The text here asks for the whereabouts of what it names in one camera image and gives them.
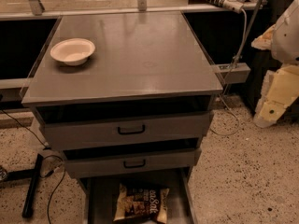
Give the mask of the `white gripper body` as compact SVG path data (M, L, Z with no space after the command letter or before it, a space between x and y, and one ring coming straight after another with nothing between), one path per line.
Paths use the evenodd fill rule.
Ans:
M283 64L276 72L267 71L253 122L260 128L276 124L298 97L298 65Z

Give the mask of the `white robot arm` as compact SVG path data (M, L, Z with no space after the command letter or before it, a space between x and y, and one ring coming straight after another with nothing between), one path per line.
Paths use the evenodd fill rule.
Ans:
M276 72L266 72L255 109L254 123L266 128L299 98L299 0L293 0L277 22L251 45L270 50L272 57L282 63Z

